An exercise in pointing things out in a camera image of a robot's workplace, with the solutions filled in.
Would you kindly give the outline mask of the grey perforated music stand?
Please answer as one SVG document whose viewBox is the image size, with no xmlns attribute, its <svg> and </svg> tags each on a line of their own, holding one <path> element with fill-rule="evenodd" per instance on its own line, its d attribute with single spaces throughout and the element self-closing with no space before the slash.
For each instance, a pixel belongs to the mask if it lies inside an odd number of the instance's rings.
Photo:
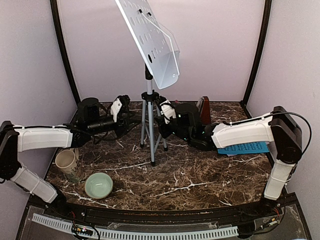
<svg viewBox="0 0 320 240">
<path fill-rule="evenodd" d="M 116 4 L 144 61 L 146 91 L 141 95 L 140 146 L 145 145 L 144 139 L 148 137 L 150 163 L 154 166 L 159 142 L 163 143 L 165 150 L 168 147 L 161 135 L 155 138 L 154 113 L 159 114 L 161 110 L 155 103 L 159 94 L 154 90 L 153 84 L 161 90 L 178 81 L 180 50 L 174 47 L 176 40 L 173 33 L 156 19 L 148 1 L 118 0 Z"/>
</svg>

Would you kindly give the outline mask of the blue sheet music page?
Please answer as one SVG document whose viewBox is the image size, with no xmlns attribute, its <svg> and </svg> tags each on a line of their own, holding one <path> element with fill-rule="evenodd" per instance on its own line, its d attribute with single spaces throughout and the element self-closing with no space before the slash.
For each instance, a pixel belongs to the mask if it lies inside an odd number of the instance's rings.
<svg viewBox="0 0 320 240">
<path fill-rule="evenodd" d="M 269 148 L 265 142 L 258 141 L 258 142 L 230 145 L 225 148 L 218 148 L 217 152 L 222 155 L 226 155 L 229 153 L 231 154 L 238 153 L 238 155 L 262 154 L 262 153 L 268 153 Z"/>
</svg>

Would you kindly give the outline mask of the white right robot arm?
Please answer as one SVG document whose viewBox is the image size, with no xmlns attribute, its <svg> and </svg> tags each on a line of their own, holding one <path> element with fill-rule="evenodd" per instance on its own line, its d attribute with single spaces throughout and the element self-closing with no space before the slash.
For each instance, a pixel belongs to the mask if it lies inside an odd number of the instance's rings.
<svg viewBox="0 0 320 240">
<path fill-rule="evenodd" d="M 159 132 L 167 138 L 174 135 L 201 151 L 217 151 L 241 144 L 266 143 L 275 153 L 274 164 L 264 189 L 264 199 L 255 205 L 255 213 L 266 217 L 275 208 L 293 169 L 302 158 L 302 130 L 289 112 L 277 106 L 262 116 L 234 121 L 204 124 L 194 104 L 159 103 L 156 118 Z"/>
</svg>

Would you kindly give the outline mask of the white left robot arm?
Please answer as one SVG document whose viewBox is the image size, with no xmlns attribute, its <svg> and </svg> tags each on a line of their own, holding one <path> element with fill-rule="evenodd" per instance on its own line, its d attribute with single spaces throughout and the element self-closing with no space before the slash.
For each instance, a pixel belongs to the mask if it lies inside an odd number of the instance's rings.
<svg viewBox="0 0 320 240">
<path fill-rule="evenodd" d="M 74 149 L 90 140 L 108 141 L 71 125 L 14 125 L 6 120 L 0 126 L 0 179 L 3 184 L 11 181 L 51 205 L 51 210 L 60 218 L 71 213 L 65 203 L 66 197 L 55 186 L 29 170 L 18 160 L 18 154 L 38 149 Z"/>
</svg>

